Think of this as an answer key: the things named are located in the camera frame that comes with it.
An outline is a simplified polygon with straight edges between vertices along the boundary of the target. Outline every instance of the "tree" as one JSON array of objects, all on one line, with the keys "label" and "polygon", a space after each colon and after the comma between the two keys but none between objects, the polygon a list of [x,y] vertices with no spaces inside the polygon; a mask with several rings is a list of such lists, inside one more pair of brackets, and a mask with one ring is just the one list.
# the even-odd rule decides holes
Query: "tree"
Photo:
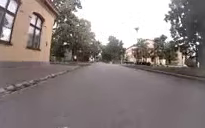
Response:
[{"label": "tree", "polygon": [[72,51],[72,58],[88,61],[91,56],[99,54],[95,34],[91,31],[91,23],[79,19],[74,12],[81,9],[79,0],[54,0],[60,11],[56,19],[52,38],[52,55],[64,57],[66,49]]},{"label": "tree", "polygon": [[161,35],[154,39],[154,49],[152,49],[153,57],[159,57],[159,59],[165,58],[165,45],[167,36]]},{"label": "tree", "polygon": [[205,0],[172,0],[170,9],[165,20],[171,23],[174,41],[185,55],[198,59],[199,52],[205,68]]},{"label": "tree", "polygon": [[109,43],[103,47],[102,59],[104,61],[120,61],[125,52],[123,42],[114,36],[110,36],[108,41]]},{"label": "tree", "polygon": [[170,41],[164,45],[164,56],[168,64],[171,64],[172,61],[176,60],[178,47],[174,41]]},{"label": "tree", "polygon": [[148,44],[145,42],[145,39],[138,39],[136,49],[134,49],[134,57],[136,58],[137,62],[142,60],[143,62],[150,56],[150,50],[148,48]]}]

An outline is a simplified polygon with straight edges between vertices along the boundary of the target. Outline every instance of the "road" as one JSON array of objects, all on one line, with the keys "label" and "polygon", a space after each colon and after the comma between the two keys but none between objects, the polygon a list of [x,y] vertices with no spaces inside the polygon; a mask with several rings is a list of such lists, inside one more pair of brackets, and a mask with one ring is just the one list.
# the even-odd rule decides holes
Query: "road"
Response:
[{"label": "road", "polygon": [[205,84],[97,63],[0,99],[0,128],[205,128]]}]

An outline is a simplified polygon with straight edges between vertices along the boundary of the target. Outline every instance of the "roof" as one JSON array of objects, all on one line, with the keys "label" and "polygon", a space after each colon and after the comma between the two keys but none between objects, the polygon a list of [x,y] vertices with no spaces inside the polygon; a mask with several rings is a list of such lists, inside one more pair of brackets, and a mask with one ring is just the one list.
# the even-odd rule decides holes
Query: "roof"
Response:
[{"label": "roof", "polygon": [[55,5],[52,3],[51,0],[43,0],[44,3],[47,5],[47,7],[56,15],[59,15],[59,11],[57,10],[57,8],[55,7]]}]

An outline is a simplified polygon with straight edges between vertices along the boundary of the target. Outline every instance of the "overcast sky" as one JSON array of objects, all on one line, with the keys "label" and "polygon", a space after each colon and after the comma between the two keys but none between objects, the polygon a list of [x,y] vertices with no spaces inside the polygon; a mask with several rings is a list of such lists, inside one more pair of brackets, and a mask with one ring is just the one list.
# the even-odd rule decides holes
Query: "overcast sky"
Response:
[{"label": "overcast sky", "polygon": [[106,44],[110,35],[123,40],[124,46],[137,38],[153,39],[165,34],[170,25],[164,21],[170,0],[81,0],[83,9],[77,15],[92,24],[96,39]]}]

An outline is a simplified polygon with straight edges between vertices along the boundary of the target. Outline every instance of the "cobblestone curb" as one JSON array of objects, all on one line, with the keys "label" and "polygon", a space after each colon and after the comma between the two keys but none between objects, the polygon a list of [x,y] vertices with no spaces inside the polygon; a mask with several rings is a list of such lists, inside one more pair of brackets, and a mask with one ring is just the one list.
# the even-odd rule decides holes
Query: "cobblestone curb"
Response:
[{"label": "cobblestone curb", "polygon": [[165,71],[160,71],[160,70],[155,70],[155,69],[145,69],[145,68],[139,68],[139,67],[134,68],[134,67],[125,66],[125,65],[123,65],[123,66],[128,67],[128,68],[132,68],[132,69],[136,69],[136,70],[144,70],[144,71],[153,72],[153,73],[160,73],[160,74],[164,74],[164,75],[170,75],[170,76],[180,77],[180,78],[184,78],[184,79],[190,79],[190,80],[205,82],[204,77],[189,76],[189,75],[177,74],[177,73],[172,73],[172,72],[165,72]]},{"label": "cobblestone curb", "polygon": [[11,93],[14,93],[16,91],[19,91],[19,90],[31,87],[31,86],[35,86],[35,85],[37,85],[37,84],[39,84],[41,82],[44,82],[44,81],[46,81],[48,79],[53,79],[53,78],[55,78],[57,76],[64,75],[66,73],[69,73],[71,71],[77,70],[79,68],[81,68],[81,66],[73,68],[73,69],[61,71],[61,72],[58,72],[58,73],[49,74],[49,75],[47,75],[45,77],[42,77],[42,78],[39,78],[39,79],[30,80],[30,81],[24,81],[22,83],[17,83],[17,84],[14,84],[14,85],[7,85],[4,88],[0,88],[0,97],[3,96],[3,95],[6,95],[6,94],[11,94]]}]

